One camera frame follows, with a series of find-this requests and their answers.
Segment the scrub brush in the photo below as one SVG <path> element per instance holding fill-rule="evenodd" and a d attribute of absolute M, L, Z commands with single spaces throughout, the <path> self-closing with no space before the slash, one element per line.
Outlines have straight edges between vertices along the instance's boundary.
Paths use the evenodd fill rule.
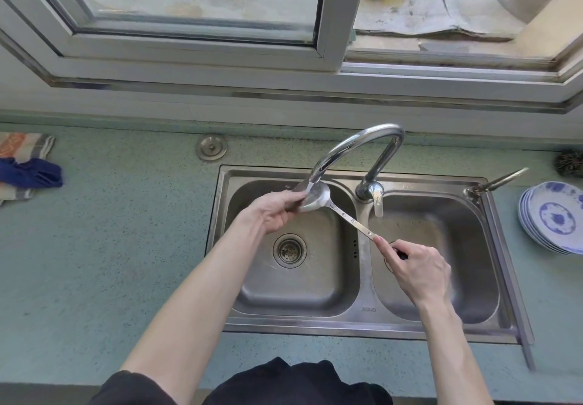
<path fill-rule="evenodd" d="M 554 168 L 561 176 L 583 177 L 583 152 L 565 150 L 554 160 Z"/>

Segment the drain strainer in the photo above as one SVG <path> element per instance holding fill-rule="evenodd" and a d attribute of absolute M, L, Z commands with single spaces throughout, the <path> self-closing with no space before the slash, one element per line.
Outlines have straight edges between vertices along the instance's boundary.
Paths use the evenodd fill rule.
<path fill-rule="evenodd" d="M 280 236 L 273 244 L 275 261 L 287 269 L 294 269 L 300 265 L 304 261 L 307 252 L 304 240 L 293 233 Z"/>

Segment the double kitchen sink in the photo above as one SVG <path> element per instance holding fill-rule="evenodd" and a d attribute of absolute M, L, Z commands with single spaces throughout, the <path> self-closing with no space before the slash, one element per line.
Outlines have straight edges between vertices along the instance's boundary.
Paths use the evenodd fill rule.
<path fill-rule="evenodd" d="M 207 252 L 257 197 L 294 188 L 307 169 L 222 166 Z M 380 173 L 382 217 L 356 196 L 363 174 L 327 170 L 332 201 L 388 241 L 433 246 L 452 268 L 451 301 L 468 340 L 528 345 L 514 271 L 481 178 Z M 257 251 L 225 330 L 424 339 L 419 313 L 374 244 L 328 208 L 301 213 Z"/>

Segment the speckled countertop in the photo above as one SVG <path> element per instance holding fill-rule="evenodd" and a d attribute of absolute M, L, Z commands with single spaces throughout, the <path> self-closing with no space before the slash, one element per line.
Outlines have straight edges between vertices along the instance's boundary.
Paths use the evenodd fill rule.
<path fill-rule="evenodd" d="M 50 159 L 66 185 L 0 208 L 0 382 L 98 385 L 114 372 L 157 309 L 203 257 L 221 164 L 311 167 L 329 141 L 229 137 L 203 163 L 193 134 L 0 124 L 57 137 Z M 336 169 L 365 170 L 383 145 Z M 583 403 L 583 259 L 529 240 L 515 207 L 524 187 L 557 179 L 552 152 L 407 145 L 385 171 L 494 178 L 531 173 L 496 203 L 535 335 L 539 371 L 517 345 L 472 344 L 496 399 Z M 396 396 L 434 396 L 425 342 L 223 333 L 201 387 L 281 356 L 331 360 L 346 382 Z"/>

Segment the ladle handle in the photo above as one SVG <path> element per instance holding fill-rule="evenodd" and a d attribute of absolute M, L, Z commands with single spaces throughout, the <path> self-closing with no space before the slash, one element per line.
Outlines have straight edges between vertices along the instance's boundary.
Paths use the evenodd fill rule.
<path fill-rule="evenodd" d="M 373 240 L 373 238 L 375 237 L 375 234 L 373 232 L 371 232 L 368 228 L 366 228 L 364 225 L 362 225 L 359 221 L 357 221 L 356 219 L 354 219 L 348 213 L 346 213 L 346 212 L 342 211 L 341 209 L 339 209 L 334 204 L 334 202 L 328 201 L 328 203 L 326 204 L 326 207 L 331 208 L 336 213 L 338 213 L 342 219 L 344 219 L 346 222 L 348 222 L 349 224 L 351 224 L 354 228 L 356 228 L 359 232 L 361 232 L 368 239 Z"/>

